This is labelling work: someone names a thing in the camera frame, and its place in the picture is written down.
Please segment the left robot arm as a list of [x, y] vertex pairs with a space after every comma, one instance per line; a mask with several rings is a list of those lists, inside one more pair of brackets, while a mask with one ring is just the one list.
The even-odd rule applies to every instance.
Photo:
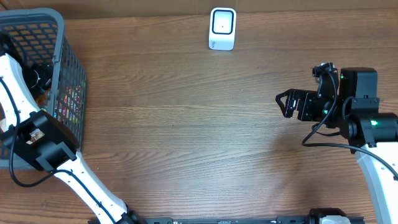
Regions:
[[[1, 141], [9, 148], [12, 180], [29, 188], [56, 177], [91, 208], [97, 223], [144, 223], [144, 219], [108, 190], [89, 168], [78, 150], [80, 144], [75, 135], [38, 107], [35, 97], [50, 88], [52, 76], [50, 65], [26, 65], [11, 38], [1, 34], [1, 104], [8, 127], [1, 134]], [[15, 155], [48, 174], [34, 183], [22, 183], [14, 172]]]

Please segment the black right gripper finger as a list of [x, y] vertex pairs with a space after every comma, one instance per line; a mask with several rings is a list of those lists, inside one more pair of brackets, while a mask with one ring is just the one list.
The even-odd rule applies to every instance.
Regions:
[[275, 97], [276, 103], [285, 118], [291, 118], [294, 113], [294, 98], [292, 93], [280, 93]]
[[289, 96], [291, 93], [293, 93], [295, 91], [295, 88], [291, 88], [291, 89], [288, 89], [288, 90], [286, 90], [286, 91], [284, 91], [284, 92], [282, 92], [282, 93], [279, 93], [278, 95], [276, 95], [275, 97], [276, 98], [282, 98], [282, 97], [286, 97], [286, 96]]

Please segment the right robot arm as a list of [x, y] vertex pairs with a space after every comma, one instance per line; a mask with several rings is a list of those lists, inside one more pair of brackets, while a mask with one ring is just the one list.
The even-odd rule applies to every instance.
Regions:
[[349, 149], [355, 155], [371, 196], [379, 223], [397, 223], [397, 115], [379, 112], [377, 71], [366, 67], [338, 70], [332, 63], [312, 68], [315, 91], [289, 89], [276, 96], [284, 117], [313, 123], [302, 145], [322, 125], [334, 129], [347, 144], [327, 147]]

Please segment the green Haribo gummy bag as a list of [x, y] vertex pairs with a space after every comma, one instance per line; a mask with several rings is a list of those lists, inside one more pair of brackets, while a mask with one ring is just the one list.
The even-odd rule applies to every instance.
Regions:
[[39, 95], [35, 98], [35, 102], [40, 110], [48, 111], [50, 103], [50, 90], [46, 90], [44, 94]]

